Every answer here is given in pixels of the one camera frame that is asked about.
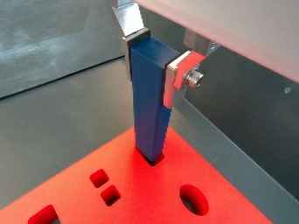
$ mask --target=dark gray floor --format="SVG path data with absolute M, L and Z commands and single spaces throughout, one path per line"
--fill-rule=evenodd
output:
M 121 59 L 0 101 L 0 207 L 134 126 Z M 193 105 L 172 126 L 274 223 L 296 223 L 298 201 Z

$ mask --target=gray metal wall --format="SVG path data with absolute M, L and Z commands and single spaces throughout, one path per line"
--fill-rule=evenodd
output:
M 0 98 L 123 55 L 110 1 L 0 1 Z

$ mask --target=blue block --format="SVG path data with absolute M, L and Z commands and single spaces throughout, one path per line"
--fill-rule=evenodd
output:
M 165 67 L 180 53 L 154 38 L 131 48 L 135 146 L 155 161 L 165 147 L 172 110 L 164 105 Z

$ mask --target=metal sheet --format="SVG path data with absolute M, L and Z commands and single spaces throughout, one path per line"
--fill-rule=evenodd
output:
M 299 82 L 297 0 L 135 2 Z
M 0 1 L 0 98 L 123 55 L 110 1 Z

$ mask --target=silver clamp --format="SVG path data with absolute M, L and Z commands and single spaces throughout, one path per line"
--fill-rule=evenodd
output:
M 122 50 L 126 54 L 127 78 L 133 80 L 131 73 L 131 46 L 151 37 L 151 31 L 145 28 L 145 22 L 137 3 L 130 0 L 114 0 L 113 9 L 121 30 Z
M 205 56 L 196 51 L 186 52 L 166 68 L 164 105 L 172 109 L 185 98 L 188 85 L 198 88 L 202 84 L 204 74 L 198 66 Z

